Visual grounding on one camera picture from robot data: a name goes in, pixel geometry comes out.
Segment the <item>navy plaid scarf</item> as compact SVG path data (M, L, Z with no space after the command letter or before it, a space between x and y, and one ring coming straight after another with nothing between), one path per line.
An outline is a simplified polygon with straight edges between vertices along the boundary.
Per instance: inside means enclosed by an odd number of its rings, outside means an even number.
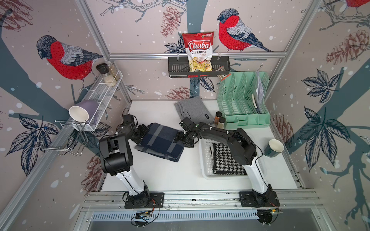
M178 130L152 123L148 126L149 132L143 137L135 149L155 157L178 162L184 150L184 143L175 141Z

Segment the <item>grey scarf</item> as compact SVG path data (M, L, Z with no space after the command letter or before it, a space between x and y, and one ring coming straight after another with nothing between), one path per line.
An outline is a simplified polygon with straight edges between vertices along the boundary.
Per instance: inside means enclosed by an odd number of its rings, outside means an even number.
M212 125L214 123L214 116L204 105L199 96L191 99L184 99L174 103L176 111L182 121L188 117L192 122L198 124L200 122Z

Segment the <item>black white houndstooth scarf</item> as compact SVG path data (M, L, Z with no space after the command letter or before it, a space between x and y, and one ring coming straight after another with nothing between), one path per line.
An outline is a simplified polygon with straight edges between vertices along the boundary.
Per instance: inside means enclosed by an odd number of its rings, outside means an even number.
M247 175L244 167L237 163L227 145L213 143L211 146L213 174L216 175Z

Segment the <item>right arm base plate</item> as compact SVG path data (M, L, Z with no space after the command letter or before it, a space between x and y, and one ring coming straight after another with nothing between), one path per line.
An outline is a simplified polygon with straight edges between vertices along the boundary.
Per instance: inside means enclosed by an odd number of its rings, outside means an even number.
M247 208L280 207L275 191L267 191L264 194L255 191L241 191L239 192L239 201L242 207Z

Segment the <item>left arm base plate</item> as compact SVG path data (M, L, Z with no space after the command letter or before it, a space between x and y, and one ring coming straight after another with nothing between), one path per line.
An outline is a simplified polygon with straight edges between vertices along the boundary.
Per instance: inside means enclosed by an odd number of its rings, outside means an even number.
M130 196L128 192L125 192L122 196L122 200L125 203L124 207L127 209L131 208L163 208L165 193L159 192L142 192L139 195Z

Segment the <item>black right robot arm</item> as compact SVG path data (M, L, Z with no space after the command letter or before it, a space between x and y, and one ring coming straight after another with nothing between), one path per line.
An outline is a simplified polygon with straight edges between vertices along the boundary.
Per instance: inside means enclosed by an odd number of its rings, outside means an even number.
M185 147L193 148L195 139L208 139L222 143L230 149L234 160L242 165L252 184L253 198L258 204L269 201L273 195L272 186L267 183L257 163L258 146L251 141L243 129L225 130L200 122L195 124L187 117L179 123L184 130L175 136L175 142L182 142Z

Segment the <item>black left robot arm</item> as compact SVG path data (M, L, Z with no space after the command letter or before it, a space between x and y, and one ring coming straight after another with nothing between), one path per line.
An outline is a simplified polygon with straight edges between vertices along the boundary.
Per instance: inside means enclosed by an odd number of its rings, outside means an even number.
M129 200L138 201L149 198L149 190L133 168L134 157L129 140L141 142L142 136L137 126L127 123L115 134L103 136L98 148L103 172L118 178L125 185Z

